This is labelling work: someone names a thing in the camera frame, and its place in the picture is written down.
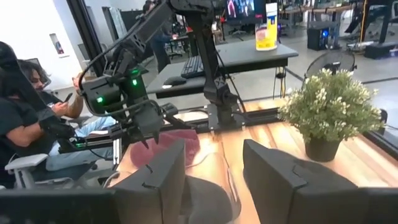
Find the black aluminium table frame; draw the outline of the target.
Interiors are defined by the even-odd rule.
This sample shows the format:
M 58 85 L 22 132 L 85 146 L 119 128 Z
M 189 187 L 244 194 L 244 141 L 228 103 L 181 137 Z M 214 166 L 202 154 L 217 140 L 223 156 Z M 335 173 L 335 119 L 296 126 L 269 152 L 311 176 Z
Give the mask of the black aluminium table frame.
M 215 122 L 215 119 L 212 115 L 209 115 L 207 118 L 197 119 L 193 121 L 182 121 L 173 116 L 167 116 L 164 118 L 164 125 L 160 130 L 160 133 L 166 131 L 173 131 L 178 129 L 188 129 L 194 130 L 198 134 L 202 133 L 209 133 L 211 131 L 216 131 L 220 133 L 222 131 L 230 131 L 233 129 L 237 129 L 243 126 L 256 126 L 260 124 L 270 124 L 279 122 L 280 119 L 277 118 L 277 108 L 271 109 L 263 109 L 257 111 L 249 111 L 247 113 L 240 113 L 238 111 L 234 111 L 233 115 L 236 119 L 242 119 L 243 123 L 235 123 L 234 125 L 229 125 L 226 127 L 216 127 L 212 126 L 211 124 Z M 113 141 L 108 134 L 108 127 L 104 134 L 99 134 L 97 136 L 92 137 L 79 137 L 75 134 L 74 137 L 70 138 L 69 140 L 66 139 L 58 139 L 60 144 L 59 152 L 61 154 L 70 153 L 70 152 L 77 152 L 77 151 L 85 151 L 85 150 L 92 150 L 101 147 L 110 146 Z M 130 141 L 128 138 L 119 138 L 120 140 Z

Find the computer monitor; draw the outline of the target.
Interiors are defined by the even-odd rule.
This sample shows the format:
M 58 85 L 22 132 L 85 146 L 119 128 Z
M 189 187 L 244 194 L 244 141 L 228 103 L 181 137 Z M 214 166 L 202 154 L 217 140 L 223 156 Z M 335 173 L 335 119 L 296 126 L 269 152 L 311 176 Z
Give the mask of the computer monitor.
M 226 0 L 226 22 L 261 24 L 267 20 L 266 0 Z

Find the black floor fan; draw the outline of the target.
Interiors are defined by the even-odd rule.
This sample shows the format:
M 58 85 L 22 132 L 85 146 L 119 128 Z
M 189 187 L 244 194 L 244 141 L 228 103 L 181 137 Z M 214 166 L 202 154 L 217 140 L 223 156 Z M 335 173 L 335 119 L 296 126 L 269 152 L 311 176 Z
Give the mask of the black floor fan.
M 321 69 L 327 69 L 334 75 L 338 70 L 350 72 L 357 69 L 355 56 L 351 52 L 343 50 L 330 50 L 316 58 L 307 68 L 304 80 L 310 78 Z

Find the black keyboard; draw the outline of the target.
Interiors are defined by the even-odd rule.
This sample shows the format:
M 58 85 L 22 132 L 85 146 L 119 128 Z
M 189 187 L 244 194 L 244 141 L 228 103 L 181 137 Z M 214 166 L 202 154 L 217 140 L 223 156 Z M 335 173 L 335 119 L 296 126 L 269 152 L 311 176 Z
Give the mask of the black keyboard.
M 184 64 L 181 77 L 183 78 L 195 78 L 202 77 L 205 73 L 203 71 L 203 64 L 200 56 L 190 57 Z

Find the clear plastic bin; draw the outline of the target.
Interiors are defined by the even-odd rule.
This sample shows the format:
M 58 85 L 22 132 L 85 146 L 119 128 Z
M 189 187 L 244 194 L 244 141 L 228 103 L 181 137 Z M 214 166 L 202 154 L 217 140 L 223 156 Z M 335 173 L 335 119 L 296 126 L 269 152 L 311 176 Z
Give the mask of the clear plastic bin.
M 200 150 L 193 164 L 186 169 L 186 175 L 204 179 L 219 185 L 228 194 L 233 210 L 233 219 L 228 224 L 238 224 L 241 201 L 237 196 L 233 178 L 221 152 L 218 139 L 213 134 L 199 134 Z

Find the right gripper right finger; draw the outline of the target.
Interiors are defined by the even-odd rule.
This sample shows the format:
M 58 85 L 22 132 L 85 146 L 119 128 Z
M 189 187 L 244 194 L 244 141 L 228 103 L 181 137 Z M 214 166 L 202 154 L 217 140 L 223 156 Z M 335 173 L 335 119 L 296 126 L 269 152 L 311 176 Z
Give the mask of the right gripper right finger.
M 243 176 L 261 224 L 363 224 L 364 194 L 316 162 L 243 143 Z

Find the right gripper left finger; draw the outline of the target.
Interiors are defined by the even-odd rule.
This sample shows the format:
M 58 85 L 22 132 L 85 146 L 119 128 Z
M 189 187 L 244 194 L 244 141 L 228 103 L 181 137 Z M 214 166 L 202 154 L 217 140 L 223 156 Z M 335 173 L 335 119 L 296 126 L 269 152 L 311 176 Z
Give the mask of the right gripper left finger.
M 120 224 L 177 224 L 185 184 L 185 141 L 176 140 L 113 186 Z

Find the black computer mouse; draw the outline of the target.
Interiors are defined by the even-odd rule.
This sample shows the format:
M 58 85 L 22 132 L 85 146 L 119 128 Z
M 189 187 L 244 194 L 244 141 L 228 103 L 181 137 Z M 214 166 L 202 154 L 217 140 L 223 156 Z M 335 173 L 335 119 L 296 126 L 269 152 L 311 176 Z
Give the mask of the black computer mouse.
M 187 82 L 187 79 L 181 76 L 170 77 L 164 81 L 162 88 L 171 88 L 177 85 L 183 85 Z

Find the black desk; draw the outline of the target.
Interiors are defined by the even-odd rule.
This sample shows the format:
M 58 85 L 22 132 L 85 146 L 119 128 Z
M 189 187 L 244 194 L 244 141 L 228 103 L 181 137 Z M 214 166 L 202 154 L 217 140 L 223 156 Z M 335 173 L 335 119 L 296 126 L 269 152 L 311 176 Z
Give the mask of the black desk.
M 257 51 L 253 40 L 218 45 L 216 48 L 220 51 L 226 71 L 231 75 L 253 70 L 286 67 L 289 58 L 299 55 L 296 50 L 283 44 L 274 50 Z M 201 93 L 205 85 L 205 77 L 189 79 L 183 85 L 162 88 L 166 79 L 180 75 L 183 66 L 183 62 L 167 65 L 147 86 L 147 93 L 155 94 L 158 99 Z

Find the black desktop computer tower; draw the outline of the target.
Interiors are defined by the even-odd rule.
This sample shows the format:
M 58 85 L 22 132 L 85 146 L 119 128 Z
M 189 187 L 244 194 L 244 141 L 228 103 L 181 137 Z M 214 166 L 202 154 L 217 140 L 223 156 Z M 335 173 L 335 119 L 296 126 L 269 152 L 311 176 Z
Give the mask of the black desktop computer tower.
M 326 50 L 328 47 L 329 28 L 307 29 L 307 48 L 315 51 Z

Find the black vertical frame post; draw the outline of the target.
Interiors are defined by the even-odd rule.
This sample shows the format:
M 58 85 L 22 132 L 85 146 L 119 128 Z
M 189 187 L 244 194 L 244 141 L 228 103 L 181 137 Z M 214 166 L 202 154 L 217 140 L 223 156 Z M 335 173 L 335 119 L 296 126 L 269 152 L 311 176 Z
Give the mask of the black vertical frame post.
M 85 46 L 90 58 L 91 68 L 97 77 L 102 76 L 106 61 L 103 55 L 100 57 L 102 48 L 96 35 L 94 25 L 89 17 L 85 1 L 66 1 L 79 31 L 80 37 L 83 41 L 83 45 Z

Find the black hat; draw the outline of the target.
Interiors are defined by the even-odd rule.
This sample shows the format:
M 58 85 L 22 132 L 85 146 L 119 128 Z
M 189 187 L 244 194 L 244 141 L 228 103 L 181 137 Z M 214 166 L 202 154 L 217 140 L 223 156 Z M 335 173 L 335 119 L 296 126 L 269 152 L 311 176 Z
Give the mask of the black hat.
M 231 202 L 222 187 L 186 176 L 178 224 L 228 224 L 232 219 Z

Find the person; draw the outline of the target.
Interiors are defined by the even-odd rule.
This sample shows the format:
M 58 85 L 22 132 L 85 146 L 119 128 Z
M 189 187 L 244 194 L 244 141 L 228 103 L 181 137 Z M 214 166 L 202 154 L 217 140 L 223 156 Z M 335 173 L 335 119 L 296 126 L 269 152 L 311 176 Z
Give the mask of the person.
M 19 157 L 45 154 L 46 169 L 56 171 L 77 166 L 75 153 L 60 154 L 55 139 L 39 125 L 35 110 L 18 98 L 0 98 L 0 166 L 13 155 Z
M 157 9 L 159 5 L 155 2 L 147 0 L 142 7 L 146 16 L 150 15 L 150 25 L 155 30 L 149 43 L 150 47 L 156 57 L 157 71 L 160 73 L 168 64 L 170 64 L 169 56 L 165 50 L 165 45 L 174 38 L 171 33 L 170 19 L 172 11 L 167 8 L 167 11 L 153 13 L 153 10 Z
M 24 74 L 30 80 L 32 86 L 39 92 L 47 106 L 51 107 L 59 117 L 78 119 L 83 111 L 84 99 L 76 95 L 73 103 L 61 101 L 55 95 L 44 90 L 49 82 L 47 72 L 38 64 L 26 60 L 19 60 L 19 65 Z M 98 131 L 104 131 L 114 125 L 116 120 L 110 116 L 100 117 L 78 129 L 75 133 L 79 137 L 87 137 Z M 86 163 L 96 162 L 99 159 L 109 159 L 113 156 L 113 148 L 103 147 L 86 151 L 71 153 L 59 153 L 60 145 L 55 142 L 46 160 L 46 169 L 56 171 Z

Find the green artificial potted plant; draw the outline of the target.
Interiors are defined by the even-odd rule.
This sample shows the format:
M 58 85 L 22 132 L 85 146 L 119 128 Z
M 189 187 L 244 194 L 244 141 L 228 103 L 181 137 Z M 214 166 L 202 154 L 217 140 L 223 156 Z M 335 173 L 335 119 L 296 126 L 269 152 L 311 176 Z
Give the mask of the green artificial potted plant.
M 384 127 L 381 110 L 371 103 L 376 94 L 349 70 L 323 68 L 292 92 L 279 118 L 299 131 L 311 160 L 329 162 L 341 141 Z

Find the yellow wipes canister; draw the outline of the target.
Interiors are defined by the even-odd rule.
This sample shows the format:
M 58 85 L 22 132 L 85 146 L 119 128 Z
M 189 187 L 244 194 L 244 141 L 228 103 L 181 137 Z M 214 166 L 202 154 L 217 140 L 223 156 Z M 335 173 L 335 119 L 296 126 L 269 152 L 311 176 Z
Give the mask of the yellow wipes canister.
M 261 23 L 256 24 L 255 28 L 257 51 L 274 50 L 278 44 L 277 3 L 266 3 L 264 6 L 265 12 L 262 14 Z

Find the white office chair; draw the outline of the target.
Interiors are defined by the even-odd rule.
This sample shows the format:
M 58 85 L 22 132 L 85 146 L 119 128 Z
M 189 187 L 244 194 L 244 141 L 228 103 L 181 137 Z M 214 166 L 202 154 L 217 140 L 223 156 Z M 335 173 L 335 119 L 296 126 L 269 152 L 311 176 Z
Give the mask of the white office chair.
M 0 189 L 85 187 L 85 174 L 96 168 L 94 162 L 49 172 L 46 154 L 20 157 L 0 142 Z

